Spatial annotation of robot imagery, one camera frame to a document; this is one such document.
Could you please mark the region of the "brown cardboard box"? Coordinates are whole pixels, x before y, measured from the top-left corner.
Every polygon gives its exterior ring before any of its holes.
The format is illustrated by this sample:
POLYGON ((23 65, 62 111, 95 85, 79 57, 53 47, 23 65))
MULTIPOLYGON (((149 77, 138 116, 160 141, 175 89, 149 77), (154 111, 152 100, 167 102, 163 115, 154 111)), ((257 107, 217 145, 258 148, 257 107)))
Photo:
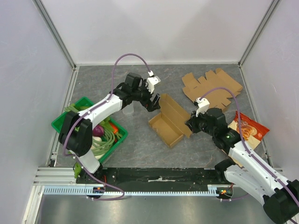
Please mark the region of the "brown cardboard box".
POLYGON ((161 95, 159 105, 160 113, 149 120, 149 126, 162 141, 173 148, 184 137, 190 138, 192 132, 185 124, 190 114, 168 94, 161 95))

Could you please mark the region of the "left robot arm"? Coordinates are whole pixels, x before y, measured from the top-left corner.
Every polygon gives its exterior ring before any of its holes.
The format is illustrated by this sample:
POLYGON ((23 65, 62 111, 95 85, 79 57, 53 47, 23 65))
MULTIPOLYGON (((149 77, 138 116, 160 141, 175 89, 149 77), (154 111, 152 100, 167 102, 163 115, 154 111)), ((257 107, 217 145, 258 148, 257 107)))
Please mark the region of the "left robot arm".
POLYGON ((153 100, 151 98, 155 86, 160 82, 160 78, 153 74, 143 79, 138 74, 129 73, 125 81, 117 85, 103 100, 83 111, 70 111, 66 114, 58 141, 77 157, 87 170, 86 178, 91 183, 99 183, 103 177, 102 165, 91 150, 93 129, 133 101, 140 102, 149 112, 159 109, 160 95, 156 94, 153 100))

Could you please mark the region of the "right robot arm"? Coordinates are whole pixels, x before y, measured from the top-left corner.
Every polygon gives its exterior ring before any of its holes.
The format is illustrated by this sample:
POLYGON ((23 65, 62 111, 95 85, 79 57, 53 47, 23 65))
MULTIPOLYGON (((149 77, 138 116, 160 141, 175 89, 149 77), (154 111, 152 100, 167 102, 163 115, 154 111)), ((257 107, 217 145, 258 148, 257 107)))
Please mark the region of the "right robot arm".
POLYGON ((210 135, 214 144, 229 156, 215 165, 214 178, 218 183, 230 182, 246 191, 276 224, 292 221, 298 215, 299 181, 288 180, 243 143, 240 134, 228 127, 221 109, 193 111, 186 125, 192 133, 210 135))

